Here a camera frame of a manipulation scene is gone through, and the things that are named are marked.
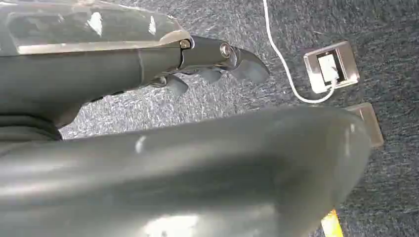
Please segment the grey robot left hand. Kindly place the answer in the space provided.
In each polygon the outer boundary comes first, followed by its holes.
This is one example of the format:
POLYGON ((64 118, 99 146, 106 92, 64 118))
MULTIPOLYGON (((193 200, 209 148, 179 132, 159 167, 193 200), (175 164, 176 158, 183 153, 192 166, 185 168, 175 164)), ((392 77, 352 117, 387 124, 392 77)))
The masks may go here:
POLYGON ((303 237, 371 153, 354 113, 296 106, 63 140, 82 106, 177 74, 265 80, 253 53, 100 0, 0 3, 3 237, 303 237))

